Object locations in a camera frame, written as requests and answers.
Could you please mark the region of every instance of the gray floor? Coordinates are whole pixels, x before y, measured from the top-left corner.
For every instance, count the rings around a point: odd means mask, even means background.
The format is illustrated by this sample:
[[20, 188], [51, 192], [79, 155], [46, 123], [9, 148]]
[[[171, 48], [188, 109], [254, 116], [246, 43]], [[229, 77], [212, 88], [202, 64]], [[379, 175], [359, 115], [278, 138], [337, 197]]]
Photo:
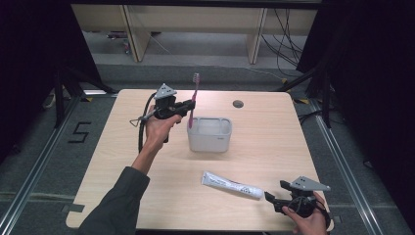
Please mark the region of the gray floor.
[[[104, 82], [115, 89], [158, 88], [164, 81], [171, 82], [176, 89], [192, 89], [193, 84], [183, 83], [182, 79], [190, 78], [193, 72], [199, 71], [201, 74], [209, 74], [204, 89], [269, 91], [281, 86], [282, 78], [294, 79], [284, 73], [299, 75], [292, 65], [282, 59], [277, 60], [275, 54], [263, 43], [257, 63], [250, 65], [244, 35], [157, 34], [151, 40], [144, 61], [137, 64], [131, 55], [125, 53], [122, 39], [111, 40], [106, 34], [84, 33]], [[305, 38], [294, 39], [302, 47]], [[292, 55], [290, 50], [283, 51], [288, 56]], [[304, 98], [305, 87], [306, 83], [301, 84], [293, 88], [290, 94], [295, 99]], [[110, 97], [93, 98], [90, 102], [77, 104], [12, 234], [75, 233], [66, 227], [66, 207], [75, 197], [114, 101], [115, 98]], [[299, 115], [308, 114], [312, 110], [310, 105], [301, 103], [296, 103], [295, 108]], [[341, 114], [332, 112], [330, 115], [336, 140], [383, 234], [412, 234], [376, 172], [362, 164], [365, 158]], [[21, 143], [22, 151], [11, 154], [0, 165], [0, 212], [6, 211], [14, 195], [21, 189], [53, 131], [54, 121], [54, 110], [46, 109], [26, 134]], [[83, 144], [71, 144], [70, 140], [78, 140], [80, 137], [72, 134], [80, 121], [91, 122], [79, 129], [89, 132], [88, 138]], [[332, 191], [326, 193], [331, 216], [335, 220], [332, 234], [371, 234], [347, 189], [316, 118], [311, 117], [305, 121], [302, 130], [321, 182], [332, 187]]]

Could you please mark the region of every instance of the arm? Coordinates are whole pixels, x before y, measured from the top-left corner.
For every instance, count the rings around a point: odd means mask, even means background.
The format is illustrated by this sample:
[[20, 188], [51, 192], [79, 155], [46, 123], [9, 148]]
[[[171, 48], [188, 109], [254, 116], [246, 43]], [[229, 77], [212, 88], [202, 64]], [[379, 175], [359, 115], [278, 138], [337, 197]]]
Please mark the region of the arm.
[[146, 143], [132, 166], [124, 169], [113, 189], [82, 222], [79, 234], [134, 234], [140, 200], [150, 182], [147, 173], [170, 128], [181, 116], [151, 117], [146, 123]]
[[[320, 195], [314, 192], [314, 196], [321, 205], [324, 205], [324, 199]], [[327, 235], [326, 219], [319, 209], [314, 209], [312, 215], [307, 218], [299, 216], [287, 207], [283, 207], [283, 212], [296, 223], [294, 234], [300, 232], [304, 235]]]

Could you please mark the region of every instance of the dark circular marker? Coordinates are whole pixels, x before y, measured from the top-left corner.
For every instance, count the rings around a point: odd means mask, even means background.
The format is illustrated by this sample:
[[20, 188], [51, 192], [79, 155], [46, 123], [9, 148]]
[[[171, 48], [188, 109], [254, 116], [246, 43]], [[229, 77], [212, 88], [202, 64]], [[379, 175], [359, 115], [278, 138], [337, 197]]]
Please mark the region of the dark circular marker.
[[234, 101], [234, 102], [233, 102], [233, 106], [234, 106], [235, 108], [240, 109], [240, 108], [244, 107], [244, 102], [242, 102], [242, 101], [240, 101], [240, 100], [236, 100], [236, 101]]

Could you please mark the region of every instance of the wooden cabinet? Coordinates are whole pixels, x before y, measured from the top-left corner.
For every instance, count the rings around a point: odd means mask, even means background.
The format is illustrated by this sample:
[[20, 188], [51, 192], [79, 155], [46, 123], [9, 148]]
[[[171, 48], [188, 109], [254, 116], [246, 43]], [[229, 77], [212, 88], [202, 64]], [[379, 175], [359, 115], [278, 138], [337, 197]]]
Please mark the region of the wooden cabinet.
[[[142, 61], [152, 31], [237, 33], [247, 36], [247, 56], [255, 64], [262, 34], [283, 34], [286, 10], [264, 8], [72, 5], [82, 30], [126, 31], [136, 62]], [[308, 35], [314, 10], [290, 11], [291, 35]]]

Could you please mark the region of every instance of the white plastic container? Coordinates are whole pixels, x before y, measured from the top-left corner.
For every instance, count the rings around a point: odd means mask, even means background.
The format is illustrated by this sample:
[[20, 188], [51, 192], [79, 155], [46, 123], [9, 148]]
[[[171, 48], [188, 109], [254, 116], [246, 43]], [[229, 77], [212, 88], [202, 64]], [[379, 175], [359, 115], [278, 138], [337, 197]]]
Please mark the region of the white plastic container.
[[232, 122], [225, 117], [193, 117], [187, 124], [190, 149], [194, 152], [223, 153], [228, 151]]

